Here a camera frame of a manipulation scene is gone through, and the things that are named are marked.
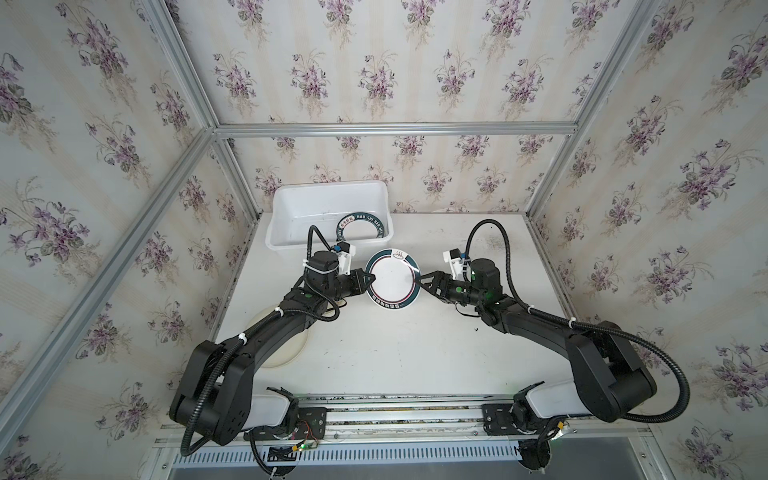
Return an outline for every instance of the purple flower pattern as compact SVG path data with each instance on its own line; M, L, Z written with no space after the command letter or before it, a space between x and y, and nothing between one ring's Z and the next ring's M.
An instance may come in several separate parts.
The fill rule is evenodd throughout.
M665 104L661 97L654 95L648 106L637 110L635 116L627 121L630 133L616 144L614 165L635 165L635 154L645 155L652 146L658 145L661 134L667 129L669 115L681 111L683 108L677 105L677 101Z
M106 23L95 18L93 12L82 5L72 8L67 2L61 2L56 9L74 28L67 29L67 38L71 46L78 49L81 65L98 66L101 86L112 101L120 98L129 108L133 108L132 105L138 102L133 86L136 78L128 77L125 72L128 60L118 50L120 39Z
M713 200L725 201L728 192L736 185L736 172L742 161L750 166L764 164L755 150L732 151L731 144L722 138L709 151L694 152L694 159L680 166L685 180L671 184L662 194L666 197L659 213L667 213L670 219L681 215L691 219L691 207L705 211Z
M560 280L563 281L563 285L565 285L569 290L576 288L576 274L574 273L573 259L569 258L564 262L558 263L556 270L558 271Z
M511 36L517 37L523 21L531 16L531 0L488 0L483 20L491 22L491 31L482 36L480 49L488 52L488 63L504 57Z
M93 353L100 356L101 362L110 360L117 362L115 356L119 349L131 353L131 338L128 330L121 332L112 322L108 313L112 305L107 302L104 309L96 317L94 325L85 333L85 338L80 342L78 353L74 356L78 360L86 359Z
M465 214L466 212L469 212L469 209L467 208L467 200L455 200L449 202L448 206L440 211L448 214Z
M335 168L330 168L328 165L315 165L315 173L312 174L310 180L313 184L332 184L334 182L341 181L341 175Z
M584 223L584 212L581 211L581 207L574 208L572 212L566 212L565 225L560 230L559 237L563 240L560 243L560 248L567 247L573 240L584 239L584 232L589 230Z
M600 156L594 152L595 148L595 143L591 138L588 138L576 150L574 163L571 164L571 168L568 170L568 178L571 179L571 182L568 184L570 188L579 185L584 175L594 173L594 169L598 167Z
M575 115L578 113L579 109L581 108L581 105L584 103L584 99L587 97L587 94L592 89L592 85L594 84L594 81L598 78L598 74L600 73L600 67L603 65L603 62L598 61L595 62L594 65L592 65L592 69L588 74L586 74L584 77L579 77L578 83L576 84L576 88L571 92L572 94L576 95L576 100L571 102L568 105L568 109L565 112L565 116L569 118L574 118Z
M190 327L181 319L180 308L181 303L169 301L162 310L151 313L153 319L147 322L147 326L155 332L157 342L183 345L185 339L192 338Z
M339 117L336 119L336 123L349 123L349 119L347 118L344 120L343 118ZM358 148L360 147L360 137L346 136L336 137L336 139L340 142L339 149L341 150L342 157L349 160L350 163L356 161L359 158Z
M446 50L442 56L442 65L435 69L435 77L440 84L440 105L447 104L445 112L456 108L462 102L462 88L464 84L475 77L475 69L471 68L471 60L474 58L462 58L462 53L451 53Z
M150 86L155 98L155 111L160 114L163 125L171 125L174 128L174 138L179 145L186 147L192 143L190 115L184 99L168 83L168 76L168 71L161 72L160 80Z
M208 223L208 220L210 220L210 211L208 210L210 202L206 202L205 197L205 190L203 190L203 186L197 179L197 175L187 178L184 188L179 192L179 199L184 207L184 211L191 208L195 220L200 223Z
M445 0L439 0L440 3L445 3ZM408 41L415 39L416 48L418 49L422 45L426 45L429 38L432 37L430 32L432 26L429 21L432 19L432 14L435 13L435 7L438 0L401 0L402 7L408 12L406 19L406 38Z
M333 40L338 37L339 46L343 48L352 36L352 31L349 29L352 24L349 23L349 19L355 0L317 0L317 3L326 10L328 23L325 25L328 28L329 38Z
M402 171L406 171L406 168L410 170L413 164L419 161L424 145L426 145L424 135L395 137L392 146L399 148L399 153L395 156L395 163L400 165Z
M502 198L490 209L489 213L511 214L519 211L520 207L515 202L508 198Z
M240 261L240 255L243 254L243 247L241 245L232 245L230 249L224 254L224 258L227 259L227 264L230 268L237 266L237 262Z
M13 387L19 376L24 372L24 363L15 359L14 356L21 349L22 343L16 342L11 348L0 350L0 402L8 395L8 391Z
M271 124L284 124L286 123L282 117L273 117L270 115L269 122ZM280 153L282 158L288 160L288 163L296 160L298 153L296 150L296 138L293 137L272 137L275 141L275 150Z
M657 301L663 300L665 304L674 299L685 300L686 293L694 288L694 278L697 273L705 278L714 276L707 269L704 262L693 262L688 257L690 253L682 245L674 253L661 250L658 257L649 258L653 270L651 273L642 273L634 278L639 284L634 289L633 295L640 297L641 303L650 303L657 307Z
M440 200L442 189L445 188L445 185L451 183L450 173L450 171L443 171L439 165L437 167L430 165L427 168L426 175L422 177L422 183L425 187L427 199L431 199L432 203Z
M210 250L210 238L202 237L198 241L192 240L192 247L187 248L192 257L192 267L202 270L206 275L216 278L219 276L219 262Z
M592 266L592 273L589 274L589 278L585 282L588 290L587 295L591 298L598 294L598 292L616 293L619 291L619 283L623 283L624 280L616 273L619 268L619 262L614 258L614 254L610 253L605 258L597 258Z
M544 147L544 144L552 142L552 135L523 135L518 139L520 152L518 153L518 164L522 167L528 165L536 159L536 154Z
M0 208L0 226L17 229L10 233L8 242L14 253L23 252L30 267L51 257L57 263L56 275L70 284L78 282L77 276L92 277L101 264L96 249L101 242L86 243L91 232L77 223L76 209L67 208L61 202L46 201L33 197L37 177L30 178L23 187L16 182L16 204Z
M205 326L210 328L214 326L214 322L216 321L216 315L219 313L219 307L221 306L221 298L219 298L218 296L212 296L210 294L210 289L208 289L208 291L205 294L205 303L206 305L204 305L203 308L200 309L200 316L203 317Z
M690 430L690 438L677 439L677 448L683 458L673 457L673 460L687 474L698 472L719 480L746 480L738 463L742 452L733 445L732 437L730 430L710 430L697 421Z
M37 134L45 140L48 149L53 153L53 140L58 135L51 129L53 120L38 115L42 112L42 107L35 107L25 97L24 87L17 83L17 71L24 71L24 67L18 63L16 57L8 52L4 53L0 61L0 122L7 125L7 135L13 136L18 132L19 141L28 149L31 149L30 142Z
M147 433L147 424L150 418L157 415L157 406L153 401L144 399L141 394L143 386L140 382L123 386L118 398L102 408L106 414L94 424L97 429L107 431L107 445L125 437L126 432L133 433L134 438Z
M235 197L229 192L219 194L216 205L219 207L219 218L226 220L233 229L237 230L240 227L240 217L237 215L234 200Z
M499 185L507 183L506 174L506 172L499 171L496 166L493 166L486 167L483 169L482 175L475 178L478 185L478 199L482 200L482 203L490 201Z
M527 191L525 195L525 199L523 200L524 204L527 204L531 198L533 198L533 195L536 193L536 187L541 183L541 179L544 178L544 172L541 172L539 175L536 176L531 182L528 184L528 186L525 188L525 191Z
M272 206L275 192L283 186L283 181L277 176L279 169L280 167L257 168L256 177L253 179L256 189L261 190L264 200L270 207Z
M100 117L94 117L93 124L86 123L88 134L98 143L96 158L109 165L116 165L125 174L125 180L133 182L136 188L150 188L147 165L139 158L134 145L136 132L132 126L115 119L110 122Z
M29 435L16 438L16 451L9 453L3 462L2 480L58 480L62 469L58 459L52 463L49 463L50 458L33 462L32 455L19 450L28 441Z
M264 2L266 0L227 0L231 7L237 9L237 17L240 19L240 26L245 29L245 36L255 35L259 42L259 47L266 41L269 32L266 30L268 25L261 13L264 11Z
M549 237L552 235L552 229L549 227L547 222L547 214L542 214L541 218L538 218L533 221L534 227L536 227L536 231L538 231L538 234L541 235L541 239L544 242L549 241Z
M397 202L395 209L392 210L394 214L416 214L416 204L418 200L408 200L407 202Z
M666 350L669 346L669 341L664 337L664 328L660 326L654 327L651 331L640 327L637 330L637 336L653 343L662 350ZM635 352L637 352L637 355L640 357L641 362L645 364L646 368L649 370L659 369L661 375L663 376L667 376L671 373L667 368L667 364L662 363L661 359L653 354L649 349L645 348L644 346L639 346L635 343L633 343L632 346L634 347Z
M360 88L366 89L362 98L362 109L370 110L371 119L381 118L390 107L388 100L395 97L395 72L389 67L389 62L396 55L384 52L377 60L373 55L366 55L366 65L360 71Z
M546 65L551 58L542 55L535 61L522 58L518 69L507 78L502 88L509 97L502 102L500 113L506 121L517 120L521 114L528 111L528 106L536 100L536 93L544 89L544 75L541 66Z
M216 85L227 89L227 101L231 107L237 108L241 115L246 117L258 107L256 91L253 86L256 82L250 77L250 72L245 69L240 59L245 52L232 50L229 57L221 53L214 53L216 66Z
M491 138L485 135L462 135L458 138L456 148L461 151L456 155L456 164L461 166L461 171L470 170L480 163L478 158L485 155L490 141Z
M147 238L144 249L134 259L134 265L141 269L142 276L154 272L154 279L163 288L166 282L176 284L179 274L178 258L170 258L174 249L165 240L165 235L155 232Z
M614 191L614 198L611 201L611 209L605 212L603 222L607 225L602 235L612 237L621 232L621 227L632 222L637 225L643 220L640 212L648 210L645 204L640 202L641 189L634 186L634 182L627 185L627 188Z
M730 346L715 346L722 359L715 364L693 364L699 376L692 382L703 397L718 402L723 410L739 407L740 412L768 407L768 343L752 348L735 340Z
M712 79L712 88L703 96L703 99L714 100L713 107L704 114L721 114L725 108L733 107L736 96L746 97L745 89L750 82L763 76L763 69L768 67L768 35L765 33L765 25L768 25L768 13L763 15L754 30L736 37L739 43L728 52L731 66L725 68L719 78Z
M390 170L386 170L384 167L382 167L379 164L369 165L368 173L365 174L362 177L362 179L363 180L381 180L387 186L389 186L389 184L395 181L395 177L392 175L392 172Z
M293 67L291 68L292 87L299 88L301 95L296 99L299 102L299 108L305 108L310 118L323 113L327 107L323 103L324 98L328 98L326 87L330 81L326 78L326 72L320 67L318 60L324 57L321 51L312 50L306 58L301 54L293 55Z
M661 49L672 40L675 34L680 33L680 31L688 31L688 28L694 23L694 9L695 2L693 0L665 2L659 7L659 11L650 21L653 31L640 46L637 61L641 61L643 64L637 72L658 65L657 57L661 54Z
M594 28L598 25L598 21L604 17L609 9L618 7L620 1L584 0L571 4L571 13L576 17L571 22L571 27L565 29L565 33L568 34L565 44L574 44L571 50L572 54L587 46L590 41L589 36L593 31L596 31Z

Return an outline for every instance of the white tabletop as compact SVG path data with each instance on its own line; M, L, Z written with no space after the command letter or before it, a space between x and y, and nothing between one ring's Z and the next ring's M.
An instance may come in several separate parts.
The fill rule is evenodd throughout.
M276 305L302 273L304 248L289 253L264 243L272 214L264 214L219 330L217 341L235 336L265 307ZM364 268L383 248L409 253L422 273L448 272L442 252L464 250L472 227L493 218L511 244L512 280L521 298L562 315L523 218L514 214L393 214L395 235L385 247L358 249L352 268ZM496 227L484 225L470 250L493 260L505 278L504 244ZM509 294L506 280L505 293ZM426 292L403 310L385 310L367 294L347 299L341 316L309 329L301 353L286 365L259 369L254 392L267 386L295 394L512 394L534 382L571 378L568 361L521 337L505 335L480 319Z

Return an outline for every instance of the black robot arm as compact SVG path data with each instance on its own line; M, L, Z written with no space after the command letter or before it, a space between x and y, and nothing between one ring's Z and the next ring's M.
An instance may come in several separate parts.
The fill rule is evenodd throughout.
M362 269L338 274L339 255L349 252L346 242L310 256L313 231L315 227L310 229L305 273L279 307L240 335L222 343L206 340L192 352L169 411L172 420L186 426L182 455L209 440L219 445L234 440L250 414L253 375L264 361L317 320L338 318L336 301L360 295L373 283L375 277ZM325 316L330 311L333 315ZM195 432L203 438L191 445Z

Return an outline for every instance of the wire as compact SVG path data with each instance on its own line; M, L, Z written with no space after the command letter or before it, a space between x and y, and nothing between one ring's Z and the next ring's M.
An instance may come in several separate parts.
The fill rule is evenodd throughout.
M536 309L533 306L529 306L526 302L524 302L520 298L517 290L515 290L515 285L512 282L511 251L509 248L509 237L507 237L506 230L498 221L488 218L480 221L477 225L475 225L474 228L472 228L472 232L469 233L469 237L467 238L467 246L465 249L465 259L467 262L469 262L469 247L472 244L472 238L474 237L475 232L477 232L478 228L485 225L486 223L491 223L495 225L499 229L499 231L502 233L502 238L504 239L504 248L506 252L507 284L509 285L509 291L512 294L512 298L515 299L515 302L517 302L523 309L527 310L531 315L536 316L539 319L542 319L546 322L553 323L556 326L571 328L573 330L584 330L587 332L604 333L604 334L614 335L614 336L618 336L620 338L629 340L630 342L636 343L637 345L642 346L643 348L647 349L648 351L656 355L662 362L667 364L667 366L670 368L670 371L674 374L675 379L677 380L677 385L680 388L680 391L677 395L677 401L672 406L672 408L658 415L636 415L634 413L625 413L621 416L622 419L631 420L633 422L643 422L643 423L663 423L663 422L669 422L670 420L674 420L680 415L682 415L683 412L685 412L685 409L688 407L688 403L690 402L690 385L688 384L688 379L686 378L685 373L683 373L683 370L680 368L677 362L675 362L671 356L669 356L666 352L664 352L662 349L657 347L655 344L637 335L633 335L631 333L625 332L621 329L614 329L614 328L600 326L600 325L592 325L591 323L582 323L582 322L573 322L573 321L569 322L569 320L565 318L552 315L551 313L547 313L543 310ZM464 272L464 280L467 280L466 271Z
M326 242L326 239L323 237L323 234L320 233L320 230L318 230L316 226L312 225L310 227L310 231L307 235L307 241L306 241L306 259L307 260L309 260L312 257L312 239L313 239L314 233L317 233L317 236L320 238L320 241L323 242L323 245L325 245L328 250L331 250L331 247L328 245L328 242ZM335 301L331 300L328 296L318 291L317 288L315 288L315 286L309 282L308 275L309 275L309 269L305 268L304 269L304 285L308 286L314 293L316 293L317 295L322 297L325 301L331 304L333 308L333 315L325 317L317 313L310 312L307 310L301 310L301 309L285 309L283 310L283 315L286 315L286 314L307 315L307 316L311 316L314 319L322 320L323 322L332 322L333 320L339 318L339 306L336 305ZM273 311L269 315L259 320L256 324L246 329L246 331L243 333L245 334L245 337L248 340L250 340L258 333L260 329L265 327L268 323L271 323L274 320L279 318L282 318L279 312ZM219 378L221 373L229 366L230 362L235 356L235 353L237 353L237 350L242 348L243 345L245 345L245 341L243 341L242 339L238 339L237 342L235 342L221 356L219 361L216 363L214 370L211 372L210 376L206 380L205 385L203 386L203 389L200 391L200 396L197 397L197 403L195 404L195 408L192 411L192 415L190 415L189 419L187 420L187 425L184 428L184 434L181 437L181 447L180 447L181 456L186 457L186 456L192 455L200 447L202 447L212 439L213 437L212 432L206 432L206 434L203 435L202 439L197 440L197 442L191 445L192 436L194 435L195 427L197 426L197 421L200 419L200 415L203 412L203 407L205 405L205 402L208 400L210 393L214 389L216 380Z
M277 475L278 477L284 477L291 473L294 466L290 467L273 467L274 470L270 470L268 466L266 466L266 463L264 463L264 460L261 458L261 453L258 451L256 447L256 429L252 429L248 434L248 440L250 442L250 451L253 453L253 457L256 459L256 463L259 464L259 467L261 468L262 472L266 473L267 475L272 478L273 475Z
M471 315L469 313L460 312L458 310L458 303L454 303L453 306L456 308L456 311L458 312L459 315L468 316L470 318L480 318L480 315Z

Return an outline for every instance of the white plate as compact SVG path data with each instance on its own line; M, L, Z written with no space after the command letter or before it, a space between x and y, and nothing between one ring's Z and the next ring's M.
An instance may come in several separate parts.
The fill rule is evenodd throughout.
M421 277L419 265L406 252L395 248L379 251L371 257L366 272L376 275L368 288L371 300L386 309L401 309L416 300Z

